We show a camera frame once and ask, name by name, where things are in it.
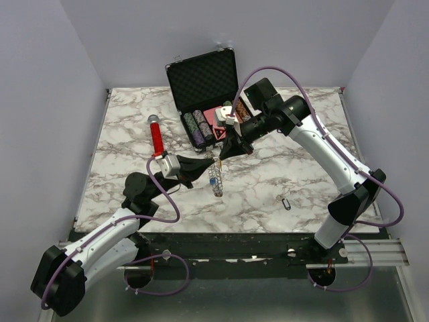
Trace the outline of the metal disc with keyrings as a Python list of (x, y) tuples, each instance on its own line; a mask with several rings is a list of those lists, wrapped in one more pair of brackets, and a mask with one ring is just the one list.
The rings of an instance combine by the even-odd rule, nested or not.
[(209, 177), (209, 180), (211, 178), (214, 178), (216, 180), (215, 185), (210, 185), (212, 188), (214, 196), (215, 197), (222, 197), (223, 196), (223, 180), (222, 180), (222, 174), (221, 174), (221, 171), (220, 171), (219, 165), (218, 165), (218, 158), (214, 158), (214, 164), (210, 168), (208, 168), (208, 177)]

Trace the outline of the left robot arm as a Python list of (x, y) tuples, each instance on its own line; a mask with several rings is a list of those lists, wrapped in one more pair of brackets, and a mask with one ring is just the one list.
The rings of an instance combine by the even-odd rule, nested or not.
[(65, 248), (51, 246), (42, 255), (30, 289), (42, 310), (59, 316), (73, 311), (102, 276), (124, 264), (143, 264), (149, 250), (138, 230), (150, 221), (173, 224), (180, 210), (168, 194), (192, 183), (214, 164), (213, 158), (187, 158), (166, 152), (147, 161), (145, 173), (125, 179), (125, 200), (102, 225)]

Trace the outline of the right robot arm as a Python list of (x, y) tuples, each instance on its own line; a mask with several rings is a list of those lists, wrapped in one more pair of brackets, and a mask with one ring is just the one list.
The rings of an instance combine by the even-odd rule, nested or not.
[(314, 234), (315, 242), (308, 246), (310, 258), (318, 263), (332, 256), (332, 247), (355, 224), (357, 218), (377, 198), (379, 184), (385, 173), (372, 171), (354, 158), (331, 136), (322, 122), (313, 117), (303, 97), (294, 95), (287, 100), (263, 78), (245, 90), (252, 106), (260, 113), (239, 123), (231, 115), (230, 106), (219, 107), (214, 117), (217, 125), (226, 129), (226, 138), (219, 158), (253, 153), (253, 142), (272, 131), (278, 131), (303, 147), (331, 177), (339, 196), (328, 204), (328, 217)]

